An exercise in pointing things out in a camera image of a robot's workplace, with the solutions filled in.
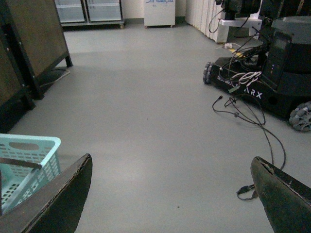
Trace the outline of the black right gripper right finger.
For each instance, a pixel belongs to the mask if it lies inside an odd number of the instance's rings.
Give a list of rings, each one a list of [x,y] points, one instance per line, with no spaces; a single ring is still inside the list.
[[[251,163],[255,191],[276,233],[311,231],[311,188],[257,156]]]

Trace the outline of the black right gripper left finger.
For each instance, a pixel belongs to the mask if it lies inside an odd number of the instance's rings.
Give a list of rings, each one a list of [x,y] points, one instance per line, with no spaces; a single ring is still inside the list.
[[[91,185],[93,162],[85,154],[24,202],[0,217],[2,233],[73,233]]]

